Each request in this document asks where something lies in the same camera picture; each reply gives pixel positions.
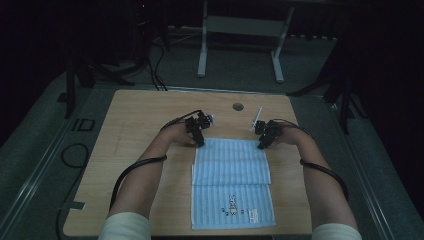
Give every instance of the white sleeve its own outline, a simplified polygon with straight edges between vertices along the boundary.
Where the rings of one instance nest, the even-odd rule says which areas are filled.
[[[150,222],[147,218],[137,213],[118,213],[106,219],[99,239],[150,240]]]
[[[327,223],[312,231],[312,240],[361,240],[361,234],[355,228],[340,224]]]

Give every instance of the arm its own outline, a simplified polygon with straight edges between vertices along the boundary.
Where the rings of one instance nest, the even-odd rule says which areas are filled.
[[[275,140],[296,145],[305,162],[330,169],[315,141],[297,128],[284,128]],[[306,194],[311,208],[312,228],[326,223],[342,223],[358,229],[339,183],[331,176],[311,168],[303,169]]]
[[[139,160],[164,156],[172,143],[195,143],[186,133],[184,122],[159,132]],[[135,212],[148,219],[162,175],[162,167],[163,162],[157,162],[131,171],[123,181],[108,217],[121,212]]]

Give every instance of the small round object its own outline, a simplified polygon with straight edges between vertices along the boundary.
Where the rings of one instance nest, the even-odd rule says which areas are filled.
[[[241,103],[234,103],[233,109],[236,110],[236,111],[242,111],[244,109],[244,106]]]

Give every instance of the tabletop surface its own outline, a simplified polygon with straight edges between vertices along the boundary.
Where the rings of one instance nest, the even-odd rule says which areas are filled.
[[[234,103],[242,104],[243,110],[234,110]],[[137,160],[168,121],[194,110],[202,110],[215,116],[215,126],[203,130],[204,137],[257,140],[258,136],[250,128],[260,107],[260,120],[297,122],[290,100],[284,95],[117,91],[74,199],[75,202],[84,203],[84,208],[70,210],[64,233],[68,236],[99,235],[116,179]],[[295,146],[279,144],[266,149],[277,226],[257,229],[192,230],[191,167],[195,148],[175,144],[167,155],[150,214],[153,236],[311,233],[309,204]]]

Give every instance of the forearm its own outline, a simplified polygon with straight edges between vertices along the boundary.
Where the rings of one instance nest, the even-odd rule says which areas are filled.
[[[312,138],[304,136],[297,147],[305,162],[330,169]],[[340,184],[330,175],[316,169],[304,167],[303,174],[311,208],[312,227],[325,223],[342,223],[357,228]]]
[[[170,144],[168,139],[158,135],[138,160],[162,157],[166,155]],[[120,212],[135,212],[149,218],[162,167],[163,162],[149,163],[131,171],[123,181],[108,216]]]

